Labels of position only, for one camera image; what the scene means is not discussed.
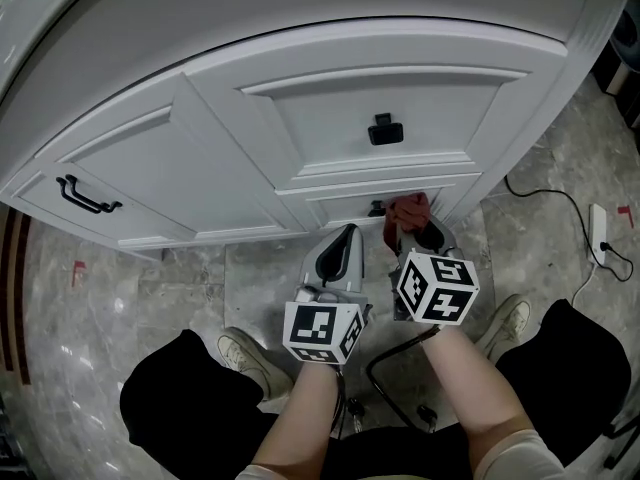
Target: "forearm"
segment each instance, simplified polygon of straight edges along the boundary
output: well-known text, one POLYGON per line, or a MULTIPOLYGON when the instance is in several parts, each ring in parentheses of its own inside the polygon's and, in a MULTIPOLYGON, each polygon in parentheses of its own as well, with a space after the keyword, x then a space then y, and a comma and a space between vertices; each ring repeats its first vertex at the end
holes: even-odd
POLYGON ((289 480, 319 478, 338 397, 335 371, 305 363, 286 407, 252 463, 289 480))
POLYGON ((422 346, 469 437, 474 467, 504 437, 533 428, 511 385, 459 328, 422 346))

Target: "white wall outlet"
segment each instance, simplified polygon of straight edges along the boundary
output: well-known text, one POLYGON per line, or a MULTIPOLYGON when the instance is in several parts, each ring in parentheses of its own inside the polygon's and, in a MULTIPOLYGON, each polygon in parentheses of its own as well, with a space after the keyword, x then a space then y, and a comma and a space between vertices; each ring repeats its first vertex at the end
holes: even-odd
MULTIPOLYGON (((605 251, 600 249, 600 243, 607 241, 607 212, 602 206, 592 204, 589 207, 589 242, 598 261, 604 265, 605 251)), ((587 249, 587 258, 596 263, 593 254, 587 249)))

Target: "black wire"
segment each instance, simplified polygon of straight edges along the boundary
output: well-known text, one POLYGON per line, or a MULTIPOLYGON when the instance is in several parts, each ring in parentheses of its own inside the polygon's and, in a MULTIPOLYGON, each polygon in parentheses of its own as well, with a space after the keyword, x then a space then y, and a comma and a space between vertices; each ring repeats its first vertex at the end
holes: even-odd
POLYGON ((620 281, 621 283, 626 283, 629 279, 631 279, 631 276, 633 275, 633 262, 631 260, 627 259, 627 258, 624 258, 620 254, 618 254, 613 249, 613 247, 611 247, 611 245, 608 244, 607 242, 602 242, 602 244, 600 244, 600 246, 603 247, 603 250, 610 250, 618 258, 620 258, 621 260, 626 261, 627 263, 629 263, 629 265, 631 265, 631 272, 629 273, 629 275, 626 278, 622 279, 620 276, 618 276, 618 273, 615 270, 613 270, 611 267, 603 265, 602 263, 600 263, 598 261, 598 258, 596 257, 596 254, 593 252, 593 245, 589 241, 589 234, 587 233, 587 227, 584 224, 584 219, 582 218, 582 213, 580 213, 580 208, 578 208, 578 204, 575 202, 573 197, 571 197, 566 192, 563 192, 562 190, 555 190, 555 189, 550 189, 550 188, 539 188, 539 189, 536 189, 536 190, 532 190, 531 192, 526 192, 526 193, 523 193, 523 194, 519 194, 518 192, 514 192, 514 190, 511 188, 511 185, 509 184, 509 179, 506 176, 504 177, 504 183, 505 183, 505 185, 507 185, 507 190, 509 190, 509 192, 511 192, 511 194, 513 194, 516 197, 525 198, 525 197, 530 197, 530 196, 533 196, 533 195, 536 195, 536 194, 548 193, 548 194, 562 194, 567 199, 569 199, 569 201, 571 201, 571 204, 575 208, 576 213, 578 214, 578 218, 580 219, 580 225, 582 226, 582 234, 584 235, 585 242, 587 242, 587 247, 589 248, 589 251, 591 251, 591 255, 593 256, 593 259, 595 260, 597 265, 599 267, 605 269, 605 270, 610 271, 615 276, 615 278, 618 281, 620 281))
POLYGON ((414 345, 420 343, 421 341, 427 340, 435 336, 436 334, 438 334, 438 332, 440 332, 440 327, 435 325, 428 331, 425 331, 422 334, 419 334, 415 338, 412 338, 409 341, 405 341, 404 343, 401 343, 400 345, 390 348, 389 350, 383 352, 379 356, 374 357, 373 360, 367 365, 367 368, 366 368, 367 377, 369 377, 369 380, 371 381, 371 384, 373 384, 373 387, 376 388, 378 393, 380 393, 380 396, 384 398, 384 401, 387 402, 389 407, 393 409, 393 412, 395 412, 398 415, 398 417, 404 422, 404 424, 410 428, 417 429, 418 427, 414 425, 414 423, 409 419, 409 417, 404 413, 404 411, 400 409, 400 407, 396 405, 396 403, 391 399, 391 397, 387 395, 384 389, 382 389, 382 386, 378 383, 378 380, 373 375, 373 367, 377 365, 380 361, 383 361, 400 352, 404 352, 408 348, 413 347, 414 345))
POLYGON ((340 421, 340 430, 338 430, 338 441, 342 438, 342 429, 344 427, 344 418, 347 415, 347 409, 345 407, 342 408, 342 420, 340 421))
POLYGON ((336 408, 333 411, 333 421, 331 422, 332 432, 336 428, 336 425, 338 424, 340 415, 344 412, 345 404, 347 400, 347 389, 345 386, 344 375, 342 374, 342 370, 337 366, 333 366, 333 368, 336 371, 336 378, 338 380, 338 399, 336 400, 336 408))

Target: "cabinet door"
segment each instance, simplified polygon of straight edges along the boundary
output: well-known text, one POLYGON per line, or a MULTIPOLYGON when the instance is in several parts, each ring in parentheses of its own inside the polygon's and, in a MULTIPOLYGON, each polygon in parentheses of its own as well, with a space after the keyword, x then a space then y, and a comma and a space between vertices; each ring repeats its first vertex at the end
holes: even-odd
POLYGON ((557 41, 493 25, 375 19, 246 41, 186 73, 286 190, 485 171, 534 113, 566 53, 557 41), (402 141, 373 145, 368 130, 384 114, 402 124, 402 141))
MULTIPOLYGON (((137 88, 104 112, 43 156, 174 223, 177 232, 165 234, 161 245, 302 229, 183 75, 137 88)), ((119 245, 150 246, 153 236, 119 245)))
POLYGON ((388 201, 424 192, 432 213, 445 218, 471 188, 479 174, 432 176, 404 180, 352 183, 330 187, 279 191, 279 195, 308 230, 340 227, 353 222, 373 224, 384 217, 369 217, 373 201, 388 201))
POLYGON ((8 204, 51 225, 104 245, 122 246, 129 240, 161 242, 171 237, 177 238, 184 231, 175 223, 140 207, 124 194, 73 166, 50 165, 35 172, 27 167, 26 172, 21 172, 18 178, 7 190, 8 198, 5 201, 8 204), (98 203, 118 202, 120 205, 111 213, 93 213, 87 209, 88 205, 81 206, 82 201, 72 196, 68 183, 65 193, 81 204, 65 200, 56 178, 64 178, 67 174, 77 178, 76 189, 83 197, 98 203))

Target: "black drawer pull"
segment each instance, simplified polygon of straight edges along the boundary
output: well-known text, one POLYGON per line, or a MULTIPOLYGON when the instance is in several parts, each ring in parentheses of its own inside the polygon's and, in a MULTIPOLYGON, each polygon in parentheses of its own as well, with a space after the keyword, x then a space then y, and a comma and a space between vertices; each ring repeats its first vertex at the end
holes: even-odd
POLYGON ((371 201, 371 211, 367 217, 384 217, 386 214, 387 209, 383 206, 382 201, 371 201))
POLYGON ((111 203, 111 206, 109 206, 107 203, 96 203, 88 197, 85 197, 82 194, 78 193, 78 191, 76 190, 76 183, 78 182, 78 178, 72 176, 71 174, 67 174, 65 178, 67 178, 67 181, 71 185, 71 193, 74 195, 74 197, 77 197, 83 203, 94 207, 96 210, 101 210, 105 213, 112 213, 113 210, 122 206, 122 203, 118 201, 114 201, 113 203, 111 203))
POLYGON ((78 182, 78 179, 75 176, 72 176, 71 174, 67 174, 65 178, 66 179, 56 178, 56 181, 60 185, 60 195, 66 201, 69 201, 70 203, 75 204, 77 207, 82 208, 83 210, 86 210, 94 214, 98 214, 101 212, 112 213, 113 210, 122 206, 122 203, 120 203, 119 201, 114 201, 113 203, 111 203, 111 205, 108 205, 107 203, 96 203, 95 201, 89 199, 88 197, 83 196, 76 190, 76 183, 78 182), (71 193, 77 199, 74 199, 69 194, 67 194, 65 190, 67 187, 67 182, 69 182, 69 185, 71 187, 71 193))
POLYGON ((391 114, 377 114, 376 125, 369 127, 369 140, 374 146, 402 142, 404 140, 402 123, 392 123, 391 114))

